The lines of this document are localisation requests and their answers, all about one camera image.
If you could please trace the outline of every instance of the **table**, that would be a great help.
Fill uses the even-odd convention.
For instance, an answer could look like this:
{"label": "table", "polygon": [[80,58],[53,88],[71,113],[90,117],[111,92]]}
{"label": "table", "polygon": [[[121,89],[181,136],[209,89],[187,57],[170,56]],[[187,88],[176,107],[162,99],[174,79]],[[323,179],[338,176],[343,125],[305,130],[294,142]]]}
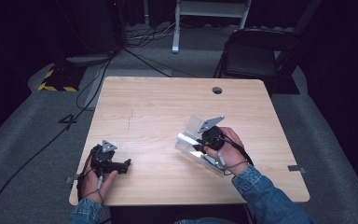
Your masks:
{"label": "table", "polygon": [[[213,87],[222,89],[213,93]],[[294,202],[310,196],[282,126],[259,80],[179,77],[107,77],[77,169],[103,140],[118,146],[113,161],[132,159],[106,205],[233,204],[245,200],[221,176],[175,147],[192,115],[226,118],[241,137],[255,167]],[[69,201],[77,204],[76,183]]]}
{"label": "table", "polygon": [[252,0],[246,3],[215,3],[176,0],[175,31],[173,34],[172,53],[179,52],[180,16],[212,16],[241,18],[240,29],[243,29]]}

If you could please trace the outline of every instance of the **blue denim shirt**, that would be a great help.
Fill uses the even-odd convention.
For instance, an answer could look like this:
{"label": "blue denim shirt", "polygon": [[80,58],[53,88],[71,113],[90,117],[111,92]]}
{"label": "blue denim shirt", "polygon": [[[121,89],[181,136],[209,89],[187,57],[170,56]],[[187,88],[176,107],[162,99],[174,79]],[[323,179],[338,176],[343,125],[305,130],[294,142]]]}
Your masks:
{"label": "blue denim shirt", "polygon": [[[272,182],[250,165],[232,179],[232,183],[253,211],[257,223],[313,223],[311,218],[286,194],[274,187]],[[71,223],[98,223],[102,207],[100,204],[83,199],[71,215]],[[184,219],[176,224],[233,224],[230,221],[205,217]]]}

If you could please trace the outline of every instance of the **person's left hand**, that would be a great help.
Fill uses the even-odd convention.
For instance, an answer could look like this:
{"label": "person's left hand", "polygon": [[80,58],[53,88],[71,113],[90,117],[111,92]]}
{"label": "person's left hand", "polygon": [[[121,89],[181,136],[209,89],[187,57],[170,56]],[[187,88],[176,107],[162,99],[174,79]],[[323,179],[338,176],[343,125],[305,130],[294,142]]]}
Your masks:
{"label": "person's left hand", "polygon": [[83,192],[82,196],[83,198],[87,198],[90,200],[93,200],[96,203],[103,204],[104,199],[106,198],[106,195],[112,186],[113,182],[115,181],[115,178],[118,175],[117,171],[113,171],[110,173],[107,177],[103,179],[103,183],[101,184],[101,188],[97,190],[98,188],[98,182],[99,178],[95,174],[93,170],[91,170],[90,166],[91,162],[86,167],[85,174],[87,174],[84,178],[83,182]]}

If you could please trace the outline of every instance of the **person's right arm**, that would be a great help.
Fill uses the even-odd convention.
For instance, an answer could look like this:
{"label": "person's right arm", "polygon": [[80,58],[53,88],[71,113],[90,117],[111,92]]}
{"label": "person's right arm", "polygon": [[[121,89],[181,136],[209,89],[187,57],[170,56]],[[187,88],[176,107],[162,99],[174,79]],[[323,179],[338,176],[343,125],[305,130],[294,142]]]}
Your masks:
{"label": "person's right arm", "polygon": [[[224,135],[243,147],[238,135],[230,128],[221,128]],[[217,151],[205,148],[206,153],[218,160]],[[274,187],[273,183],[249,165],[242,154],[231,144],[225,143],[219,150],[227,169],[235,175],[232,183],[246,200],[255,215],[257,223],[312,223],[310,217],[286,194]]]}

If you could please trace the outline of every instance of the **gray carpet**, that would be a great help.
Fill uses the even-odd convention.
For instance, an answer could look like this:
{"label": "gray carpet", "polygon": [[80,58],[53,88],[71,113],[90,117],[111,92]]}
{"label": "gray carpet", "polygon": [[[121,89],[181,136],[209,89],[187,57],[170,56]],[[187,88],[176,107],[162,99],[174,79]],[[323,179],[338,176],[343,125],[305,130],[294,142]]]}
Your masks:
{"label": "gray carpet", "polygon": [[[235,28],[185,30],[181,34],[178,54],[171,54],[171,36],[129,50],[168,65],[170,68],[148,61],[173,77],[212,77],[223,43]],[[80,92],[38,91],[50,67],[48,64],[30,78],[32,95],[0,129],[0,188],[62,131],[65,124],[58,121],[70,114],[77,115],[81,111],[79,107],[95,93],[88,84],[98,74],[100,65],[88,68]],[[108,69],[113,73],[107,75],[123,69],[155,73],[124,50]],[[301,91],[299,95],[274,95],[271,100],[297,163],[306,171],[303,176],[310,200],[300,206],[318,223],[358,223],[358,178],[336,137],[307,95],[307,80],[299,68],[294,79]],[[69,131],[64,131],[7,185],[0,196],[0,223],[68,222],[74,207],[68,202],[71,186],[65,183],[65,178],[75,174],[92,115],[92,111],[82,113]]]}

